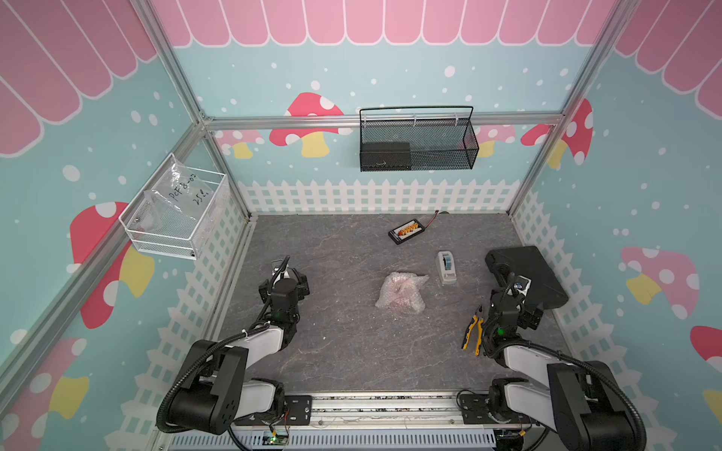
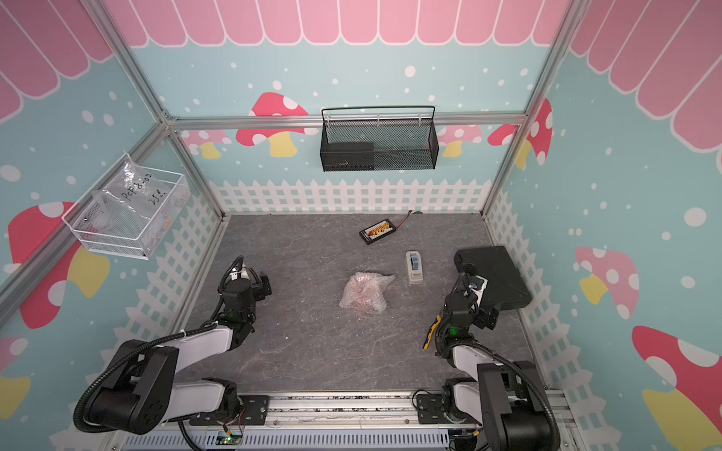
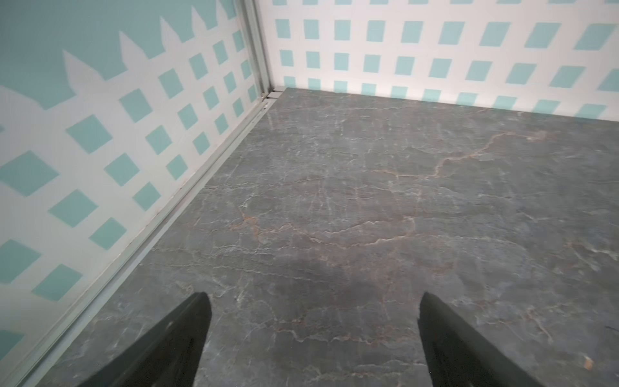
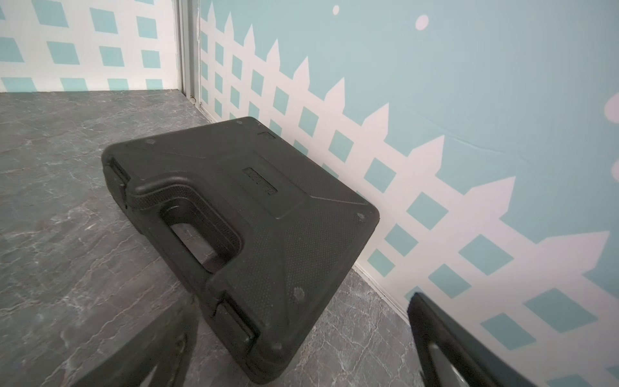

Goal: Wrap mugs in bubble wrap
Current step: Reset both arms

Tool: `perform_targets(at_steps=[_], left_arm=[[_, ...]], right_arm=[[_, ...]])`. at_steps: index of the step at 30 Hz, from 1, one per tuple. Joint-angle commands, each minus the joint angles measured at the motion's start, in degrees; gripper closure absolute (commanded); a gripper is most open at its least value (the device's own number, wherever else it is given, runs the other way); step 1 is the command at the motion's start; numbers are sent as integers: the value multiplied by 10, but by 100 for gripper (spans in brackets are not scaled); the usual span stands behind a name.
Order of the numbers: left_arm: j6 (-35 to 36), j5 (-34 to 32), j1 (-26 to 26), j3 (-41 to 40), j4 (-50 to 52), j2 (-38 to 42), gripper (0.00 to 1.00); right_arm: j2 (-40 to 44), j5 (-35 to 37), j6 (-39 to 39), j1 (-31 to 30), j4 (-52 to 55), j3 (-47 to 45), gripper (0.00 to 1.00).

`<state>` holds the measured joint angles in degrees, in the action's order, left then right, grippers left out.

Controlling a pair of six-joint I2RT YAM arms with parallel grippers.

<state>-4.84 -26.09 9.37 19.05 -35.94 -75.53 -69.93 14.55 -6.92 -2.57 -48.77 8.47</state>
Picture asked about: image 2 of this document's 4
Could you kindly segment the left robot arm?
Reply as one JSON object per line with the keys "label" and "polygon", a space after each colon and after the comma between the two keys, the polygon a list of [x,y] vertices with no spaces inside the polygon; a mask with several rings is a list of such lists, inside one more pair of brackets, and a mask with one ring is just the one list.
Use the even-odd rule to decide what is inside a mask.
{"label": "left robot arm", "polygon": [[233,381],[205,378],[178,383],[176,375],[207,358],[233,351],[253,334],[256,306],[272,293],[269,277],[237,257],[217,287],[218,303],[199,327],[152,341],[132,339],[80,396],[73,424],[84,433],[116,430],[143,435],[158,425],[208,418],[227,425],[244,404]]}

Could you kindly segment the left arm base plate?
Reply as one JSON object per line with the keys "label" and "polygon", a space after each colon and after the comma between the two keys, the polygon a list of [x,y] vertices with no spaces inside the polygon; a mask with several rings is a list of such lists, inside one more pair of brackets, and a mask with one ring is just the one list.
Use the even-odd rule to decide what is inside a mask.
{"label": "left arm base plate", "polygon": [[191,426],[263,426],[269,412],[269,396],[236,396],[222,400],[220,407],[210,413],[197,413]]}

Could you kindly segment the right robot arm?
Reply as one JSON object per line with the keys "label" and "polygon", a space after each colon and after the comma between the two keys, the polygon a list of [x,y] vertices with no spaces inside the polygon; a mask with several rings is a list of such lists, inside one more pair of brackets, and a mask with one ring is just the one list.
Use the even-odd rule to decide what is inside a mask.
{"label": "right robot arm", "polygon": [[493,330],[502,304],[489,280],[462,271],[429,328],[424,349],[467,375],[444,386],[443,412],[481,426],[489,450],[558,450],[560,426],[536,366],[513,361],[481,344],[470,329]]}

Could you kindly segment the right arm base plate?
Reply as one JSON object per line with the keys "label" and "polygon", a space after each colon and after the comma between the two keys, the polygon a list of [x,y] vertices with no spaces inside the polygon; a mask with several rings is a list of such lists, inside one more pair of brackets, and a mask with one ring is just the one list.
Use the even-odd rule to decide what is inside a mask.
{"label": "right arm base plate", "polygon": [[421,425],[453,424],[447,416],[444,397],[441,394],[421,391],[413,396],[412,404]]}

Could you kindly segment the clear bubble wrap sheet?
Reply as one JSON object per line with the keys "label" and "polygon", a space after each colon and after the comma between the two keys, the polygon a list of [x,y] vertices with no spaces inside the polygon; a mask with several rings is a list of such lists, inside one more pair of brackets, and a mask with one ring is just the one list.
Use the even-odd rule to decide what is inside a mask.
{"label": "clear bubble wrap sheet", "polygon": [[385,290],[395,280],[394,275],[377,274],[377,272],[357,272],[352,275],[344,287],[338,306],[353,309],[352,302],[361,297],[384,298]]}

